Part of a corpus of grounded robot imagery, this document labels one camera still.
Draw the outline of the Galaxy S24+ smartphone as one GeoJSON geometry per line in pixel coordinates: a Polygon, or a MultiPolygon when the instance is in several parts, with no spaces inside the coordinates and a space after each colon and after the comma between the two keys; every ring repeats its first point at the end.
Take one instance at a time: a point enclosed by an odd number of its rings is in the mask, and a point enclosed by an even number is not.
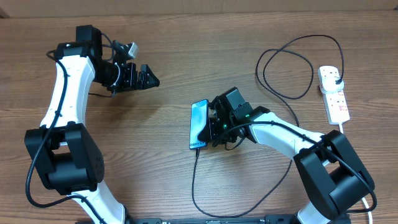
{"type": "Polygon", "coordinates": [[[197,128],[201,124],[209,123],[208,118],[208,100],[204,99],[192,104],[190,118],[190,142],[189,149],[194,150],[206,145],[200,145],[197,139],[197,128]]]}

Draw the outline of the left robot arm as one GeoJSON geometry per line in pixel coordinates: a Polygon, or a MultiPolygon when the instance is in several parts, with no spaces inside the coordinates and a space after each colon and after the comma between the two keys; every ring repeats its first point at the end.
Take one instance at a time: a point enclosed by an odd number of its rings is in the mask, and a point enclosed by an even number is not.
{"type": "Polygon", "coordinates": [[[47,53],[55,62],[56,81],[49,108],[37,129],[25,133],[32,159],[25,194],[33,197],[30,183],[37,173],[43,186],[60,194],[60,201],[75,201],[93,223],[132,223],[104,181],[103,155],[86,126],[86,106],[91,85],[105,87],[110,96],[157,87],[159,79],[148,65],[134,63],[136,43],[109,40],[111,57],[103,58],[106,35],[91,26],[78,26],[73,42],[58,44],[47,53]]]}

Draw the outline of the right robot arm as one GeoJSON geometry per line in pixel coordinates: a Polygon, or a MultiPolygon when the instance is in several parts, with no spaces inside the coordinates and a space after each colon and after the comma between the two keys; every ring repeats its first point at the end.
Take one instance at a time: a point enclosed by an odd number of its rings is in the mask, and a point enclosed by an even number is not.
{"type": "Polygon", "coordinates": [[[266,215],[266,223],[350,223],[348,214],[376,208],[373,178],[343,133],[315,133],[283,121],[263,106],[253,108],[236,87],[191,105],[191,150],[245,139],[294,162],[309,199],[295,214],[266,215]]]}

